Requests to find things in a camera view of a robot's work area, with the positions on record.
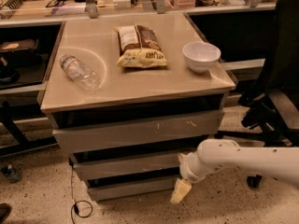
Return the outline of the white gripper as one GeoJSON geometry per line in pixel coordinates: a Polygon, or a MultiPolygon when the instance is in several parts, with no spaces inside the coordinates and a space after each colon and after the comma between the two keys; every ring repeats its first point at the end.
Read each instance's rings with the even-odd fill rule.
{"type": "Polygon", "coordinates": [[[192,189],[192,184],[196,184],[206,178],[206,167],[200,162],[196,152],[179,153],[178,161],[179,172],[183,179],[178,178],[176,181],[170,199],[170,202],[173,204],[180,203],[187,196],[192,189]]]}

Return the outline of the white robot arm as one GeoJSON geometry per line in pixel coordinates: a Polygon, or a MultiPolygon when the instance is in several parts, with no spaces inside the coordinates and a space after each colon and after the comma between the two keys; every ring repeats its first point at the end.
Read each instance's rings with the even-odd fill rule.
{"type": "Polygon", "coordinates": [[[170,202],[180,203],[192,185],[226,168],[239,168],[299,186],[298,147],[241,147],[230,139],[206,139],[194,152],[178,155],[179,174],[170,202]]]}

